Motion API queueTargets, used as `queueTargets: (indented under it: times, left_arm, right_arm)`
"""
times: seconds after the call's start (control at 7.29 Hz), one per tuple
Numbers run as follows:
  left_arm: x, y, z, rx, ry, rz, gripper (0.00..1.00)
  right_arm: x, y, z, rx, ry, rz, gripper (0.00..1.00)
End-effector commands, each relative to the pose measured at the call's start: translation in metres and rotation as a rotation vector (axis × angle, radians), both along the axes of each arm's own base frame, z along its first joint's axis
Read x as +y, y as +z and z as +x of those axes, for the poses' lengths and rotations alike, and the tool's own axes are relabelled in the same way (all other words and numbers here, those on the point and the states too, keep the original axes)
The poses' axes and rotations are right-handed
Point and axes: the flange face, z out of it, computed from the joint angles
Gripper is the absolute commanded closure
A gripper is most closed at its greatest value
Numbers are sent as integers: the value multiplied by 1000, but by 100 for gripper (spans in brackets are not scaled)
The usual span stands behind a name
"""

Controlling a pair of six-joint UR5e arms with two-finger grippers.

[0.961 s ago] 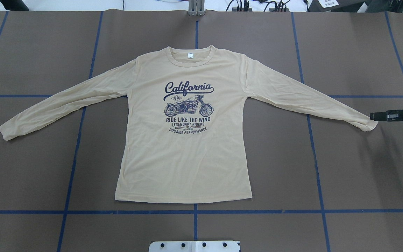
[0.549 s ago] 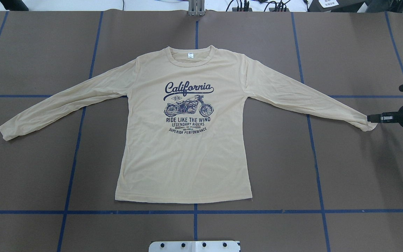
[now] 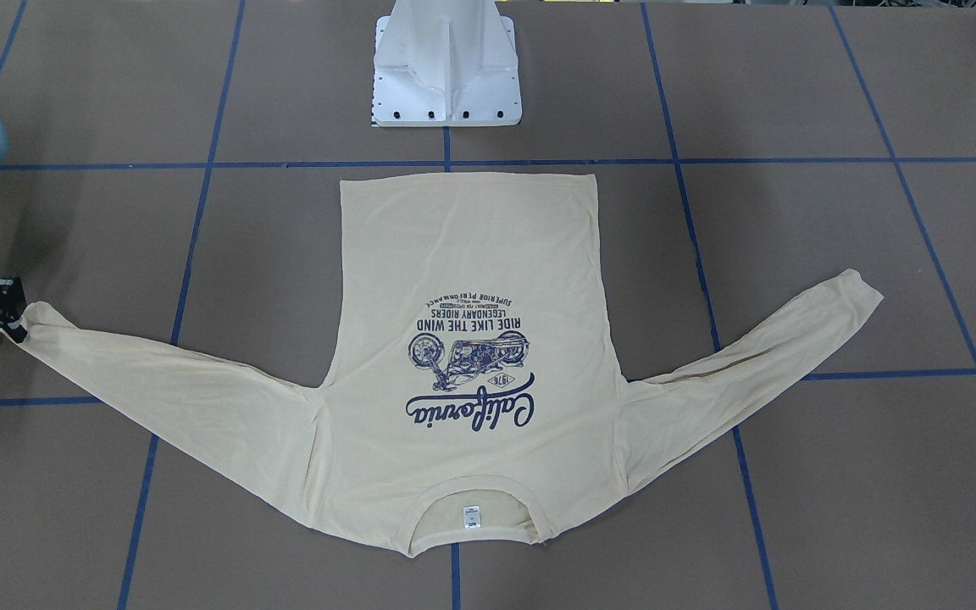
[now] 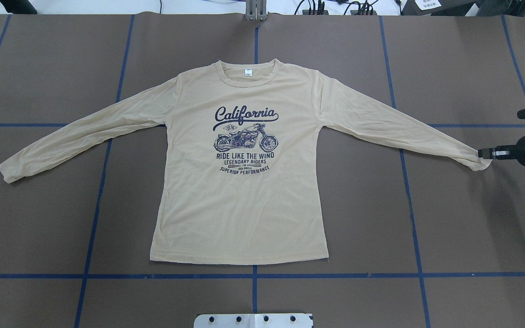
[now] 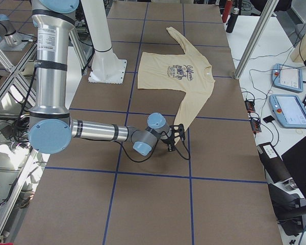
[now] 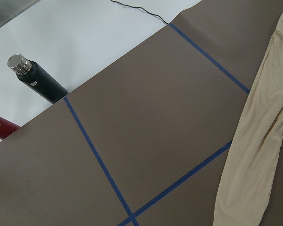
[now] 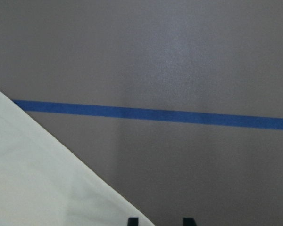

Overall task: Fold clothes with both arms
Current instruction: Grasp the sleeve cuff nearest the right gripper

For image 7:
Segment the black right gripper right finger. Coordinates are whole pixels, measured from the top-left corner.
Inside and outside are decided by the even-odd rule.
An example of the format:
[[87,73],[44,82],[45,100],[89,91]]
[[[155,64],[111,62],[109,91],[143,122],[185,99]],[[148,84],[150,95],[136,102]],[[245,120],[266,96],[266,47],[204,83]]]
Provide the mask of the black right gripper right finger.
[[197,226],[194,218],[183,218],[183,226]]

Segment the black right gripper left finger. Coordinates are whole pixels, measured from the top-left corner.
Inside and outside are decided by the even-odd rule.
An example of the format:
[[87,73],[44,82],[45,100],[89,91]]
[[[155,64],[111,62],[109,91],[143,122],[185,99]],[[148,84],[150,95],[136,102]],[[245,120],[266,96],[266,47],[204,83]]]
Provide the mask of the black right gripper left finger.
[[128,218],[128,226],[138,226],[138,218],[137,217]]

